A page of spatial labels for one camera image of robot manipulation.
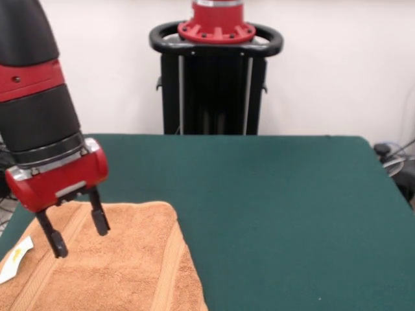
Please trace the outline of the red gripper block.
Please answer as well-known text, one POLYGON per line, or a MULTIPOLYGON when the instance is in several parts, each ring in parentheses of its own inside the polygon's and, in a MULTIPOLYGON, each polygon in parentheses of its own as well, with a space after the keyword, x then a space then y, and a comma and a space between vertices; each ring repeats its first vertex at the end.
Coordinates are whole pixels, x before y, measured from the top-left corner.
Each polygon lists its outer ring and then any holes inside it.
POLYGON ((13 166, 6 170, 6 182, 15 197, 36 218, 45 233, 54 256, 66 258, 68 250, 59 231, 51 224, 46 210, 68 200, 72 193, 89 190, 91 216, 100 236, 105 236, 110 226, 95 187, 108 177, 108 162, 101 145, 92 137, 85 139, 86 153, 76 152, 54 163, 38 168, 24 169, 13 166))

